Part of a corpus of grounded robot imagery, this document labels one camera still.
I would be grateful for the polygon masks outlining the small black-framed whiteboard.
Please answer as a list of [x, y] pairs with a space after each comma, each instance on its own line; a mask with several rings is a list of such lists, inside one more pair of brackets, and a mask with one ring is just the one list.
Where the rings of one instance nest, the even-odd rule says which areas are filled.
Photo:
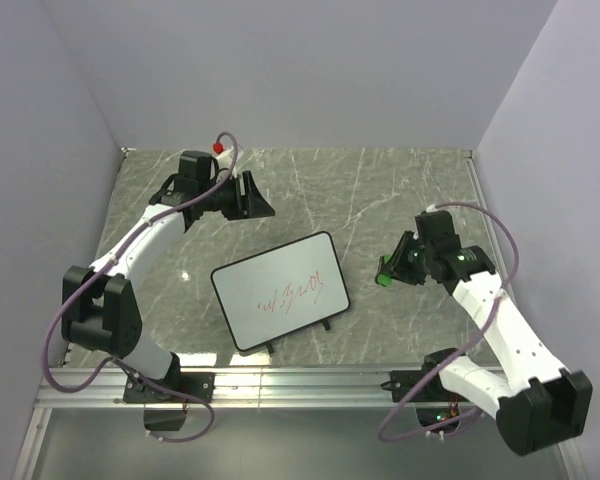
[[330, 319], [351, 299], [330, 233], [320, 231], [216, 268], [210, 280], [235, 348], [265, 347]]

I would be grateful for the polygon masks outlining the green whiteboard eraser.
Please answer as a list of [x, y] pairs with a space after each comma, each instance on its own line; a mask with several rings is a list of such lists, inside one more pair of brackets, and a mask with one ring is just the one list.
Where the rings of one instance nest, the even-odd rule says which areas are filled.
[[391, 260], [391, 254], [382, 255], [379, 258], [378, 269], [374, 278], [377, 285], [382, 287], [390, 287], [392, 285]]

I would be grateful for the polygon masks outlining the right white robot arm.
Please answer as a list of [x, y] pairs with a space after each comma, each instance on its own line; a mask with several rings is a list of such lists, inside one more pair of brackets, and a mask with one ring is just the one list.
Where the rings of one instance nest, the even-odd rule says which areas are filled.
[[509, 449], [525, 456], [580, 436], [593, 386], [582, 371], [570, 371], [536, 335], [507, 292], [511, 282], [478, 246], [464, 246], [446, 202], [429, 206], [403, 233], [390, 255], [379, 259], [375, 282], [418, 286], [433, 280], [471, 317], [477, 332], [457, 349], [425, 357], [412, 377], [393, 371], [382, 389], [394, 407], [382, 421], [378, 438], [397, 442], [389, 425], [419, 394], [447, 409], [423, 415], [420, 432], [439, 438], [459, 434], [480, 415], [495, 420]]

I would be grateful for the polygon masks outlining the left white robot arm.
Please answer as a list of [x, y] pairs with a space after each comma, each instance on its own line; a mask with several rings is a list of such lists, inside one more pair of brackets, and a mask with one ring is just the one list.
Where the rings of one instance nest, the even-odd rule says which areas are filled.
[[105, 255], [64, 275], [60, 312], [64, 340], [110, 360], [146, 385], [160, 402], [184, 391], [179, 357], [143, 328], [136, 299], [154, 262], [207, 212], [228, 221], [272, 217], [250, 171], [237, 172], [240, 147], [185, 151], [178, 169], [151, 196], [136, 224]]

